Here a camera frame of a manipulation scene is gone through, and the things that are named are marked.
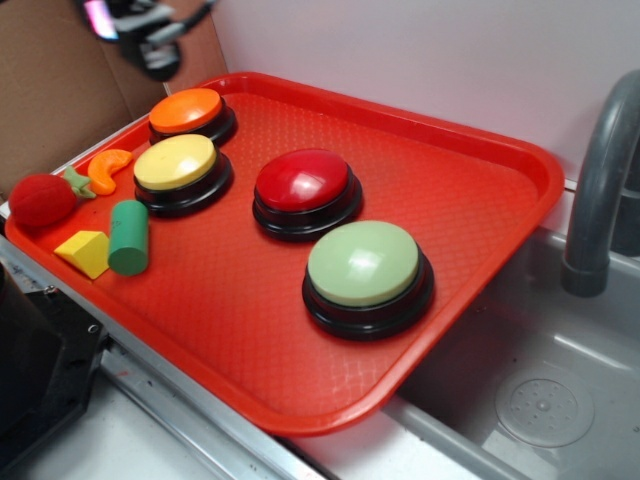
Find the toy sink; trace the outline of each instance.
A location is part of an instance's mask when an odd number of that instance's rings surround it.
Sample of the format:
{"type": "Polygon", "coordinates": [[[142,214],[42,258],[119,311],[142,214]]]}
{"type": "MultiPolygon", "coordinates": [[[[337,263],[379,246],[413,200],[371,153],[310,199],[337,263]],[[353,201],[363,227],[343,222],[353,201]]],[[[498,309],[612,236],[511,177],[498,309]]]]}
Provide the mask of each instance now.
{"type": "Polygon", "coordinates": [[[484,459],[487,478],[640,471],[640,265],[613,254],[606,292],[581,299],[560,286],[563,248],[539,229],[387,408],[484,459]]]}

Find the green button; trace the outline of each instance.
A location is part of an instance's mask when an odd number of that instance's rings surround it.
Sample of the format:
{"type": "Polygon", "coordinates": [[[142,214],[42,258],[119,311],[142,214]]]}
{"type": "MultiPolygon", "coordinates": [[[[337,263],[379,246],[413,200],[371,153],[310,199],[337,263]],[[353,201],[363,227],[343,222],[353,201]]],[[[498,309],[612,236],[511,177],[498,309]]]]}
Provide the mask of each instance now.
{"type": "Polygon", "coordinates": [[[418,246],[386,222],[354,222],[332,230],[311,250],[309,277],[330,302],[368,307],[401,294],[418,272],[418,246]]]}

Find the drain cover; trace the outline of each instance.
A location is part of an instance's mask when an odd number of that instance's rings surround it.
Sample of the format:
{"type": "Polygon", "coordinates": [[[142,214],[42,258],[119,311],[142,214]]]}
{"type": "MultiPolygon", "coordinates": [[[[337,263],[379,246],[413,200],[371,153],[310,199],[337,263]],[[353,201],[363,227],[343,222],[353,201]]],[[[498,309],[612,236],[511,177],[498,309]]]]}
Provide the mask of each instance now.
{"type": "Polygon", "coordinates": [[[593,400],[573,374],[547,366],[520,370],[496,393],[496,412],[516,438],[537,447],[579,440],[593,422],[593,400]]]}

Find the plastic tray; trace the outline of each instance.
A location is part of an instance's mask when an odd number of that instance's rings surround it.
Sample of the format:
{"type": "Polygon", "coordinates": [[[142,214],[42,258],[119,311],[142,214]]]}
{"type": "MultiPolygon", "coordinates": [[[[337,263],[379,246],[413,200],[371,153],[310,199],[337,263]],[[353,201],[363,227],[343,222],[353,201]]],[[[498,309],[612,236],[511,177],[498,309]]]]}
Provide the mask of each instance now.
{"type": "MultiPolygon", "coordinates": [[[[538,147],[262,74],[212,79],[239,129],[222,147],[235,181],[216,204],[150,220],[150,266],[95,281],[52,252],[78,230],[108,234],[110,212],[133,198],[133,167],[116,193],[86,201],[50,227],[9,218],[9,239],[149,346],[265,430],[322,434],[374,412],[535,229],[563,190],[538,147]],[[334,338],[301,296],[312,244],[272,240],[251,213],[261,167],[300,148],[333,150],[362,182],[359,219],[405,228],[430,259],[434,303],[408,331],[362,343],[334,338]]],[[[107,148],[148,147],[146,118],[107,148]]]]}

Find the yellow wedge block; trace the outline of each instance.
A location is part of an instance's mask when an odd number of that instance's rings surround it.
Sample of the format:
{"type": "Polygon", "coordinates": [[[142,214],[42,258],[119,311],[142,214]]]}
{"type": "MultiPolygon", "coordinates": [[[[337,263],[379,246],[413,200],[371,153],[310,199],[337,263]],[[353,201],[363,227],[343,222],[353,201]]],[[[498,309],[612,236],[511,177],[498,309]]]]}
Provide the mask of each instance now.
{"type": "Polygon", "coordinates": [[[95,280],[109,268],[109,238],[103,232],[81,230],[57,247],[53,253],[91,280],[95,280]]]}

